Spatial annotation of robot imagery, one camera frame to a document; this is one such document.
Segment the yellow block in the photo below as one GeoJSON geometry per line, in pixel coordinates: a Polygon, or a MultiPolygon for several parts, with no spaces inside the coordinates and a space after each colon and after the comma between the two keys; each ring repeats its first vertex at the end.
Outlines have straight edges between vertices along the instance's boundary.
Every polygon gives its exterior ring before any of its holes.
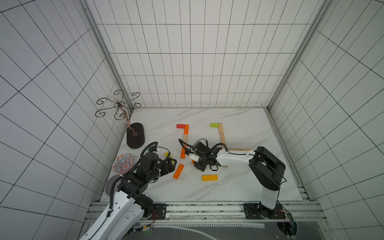
{"type": "Polygon", "coordinates": [[[217,181],[218,175],[203,175],[202,176],[202,181],[203,182],[210,182],[210,181],[217,181]]]}

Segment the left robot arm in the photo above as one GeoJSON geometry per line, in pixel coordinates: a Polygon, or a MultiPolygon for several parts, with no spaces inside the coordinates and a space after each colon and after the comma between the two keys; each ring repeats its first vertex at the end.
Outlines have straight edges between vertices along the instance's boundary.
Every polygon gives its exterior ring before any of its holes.
{"type": "Polygon", "coordinates": [[[177,160],[161,160],[156,152],[141,154],[140,159],[121,177],[108,207],[81,237],[82,240],[121,240],[142,218],[152,216],[153,200],[144,195],[149,183],[175,171],[177,160]]]}

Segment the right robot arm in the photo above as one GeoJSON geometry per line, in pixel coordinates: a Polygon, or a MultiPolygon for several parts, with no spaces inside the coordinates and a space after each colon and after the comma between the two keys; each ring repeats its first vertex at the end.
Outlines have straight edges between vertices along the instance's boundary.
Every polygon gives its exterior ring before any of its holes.
{"type": "Polygon", "coordinates": [[[224,143],[213,147],[198,141],[194,145],[182,144],[185,155],[194,161],[194,167],[204,172],[207,167],[217,171],[219,167],[248,166],[263,186],[262,197],[257,206],[263,219],[271,219],[279,210],[278,197],[286,165],[264,147],[254,151],[230,151],[224,143]]]}

